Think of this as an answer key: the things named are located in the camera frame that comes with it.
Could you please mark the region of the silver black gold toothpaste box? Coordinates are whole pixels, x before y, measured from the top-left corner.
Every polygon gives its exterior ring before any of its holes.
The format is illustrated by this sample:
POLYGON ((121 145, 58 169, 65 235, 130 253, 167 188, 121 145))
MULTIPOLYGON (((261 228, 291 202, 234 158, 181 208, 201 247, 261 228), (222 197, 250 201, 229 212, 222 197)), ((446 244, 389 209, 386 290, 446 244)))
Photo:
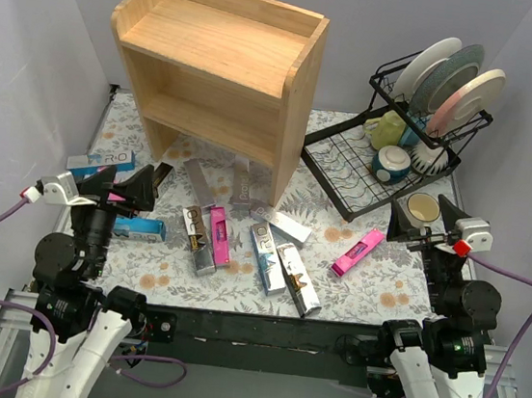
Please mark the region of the silver black gold toothpaste box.
POLYGON ((216 271, 215 262, 207 240, 200 207, 195 205, 186 207, 183 209, 182 215, 189 237, 196 275, 202 277, 214 274, 216 271))

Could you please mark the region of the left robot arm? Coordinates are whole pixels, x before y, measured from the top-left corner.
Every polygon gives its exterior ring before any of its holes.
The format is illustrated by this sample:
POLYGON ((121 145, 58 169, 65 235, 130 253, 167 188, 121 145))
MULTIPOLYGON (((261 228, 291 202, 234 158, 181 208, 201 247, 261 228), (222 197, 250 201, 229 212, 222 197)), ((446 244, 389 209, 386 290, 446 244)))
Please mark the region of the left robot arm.
POLYGON ((36 246, 39 292, 16 398, 88 398, 121 340, 145 330, 146 297, 124 287, 104 294, 91 282, 103 272, 116 219, 152 210, 154 173, 146 165, 117 182, 117 167, 107 166, 80 180, 66 172, 38 181, 46 203, 69 208, 72 231, 36 246))

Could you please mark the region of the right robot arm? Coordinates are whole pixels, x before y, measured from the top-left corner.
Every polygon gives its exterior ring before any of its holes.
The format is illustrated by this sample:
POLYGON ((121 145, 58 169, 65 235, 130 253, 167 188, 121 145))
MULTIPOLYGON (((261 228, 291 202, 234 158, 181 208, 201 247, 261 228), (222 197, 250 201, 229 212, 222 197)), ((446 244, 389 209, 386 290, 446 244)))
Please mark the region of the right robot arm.
MULTIPOLYGON (((393 367, 403 398, 492 398, 510 357, 532 324, 528 316, 492 377, 487 376, 484 335, 497 326, 501 295, 482 280, 464 279, 465 263, 492 247, 490 223, 471 217, 445 196, 438 215, 444 230, 432 232, 407 205, 391 203, 386 238, 419 252, 434 318, 382 324, 376 347, 379 361, 393 367)), ((532 287, 532 280, 495 267, 494 271, 532 287)))

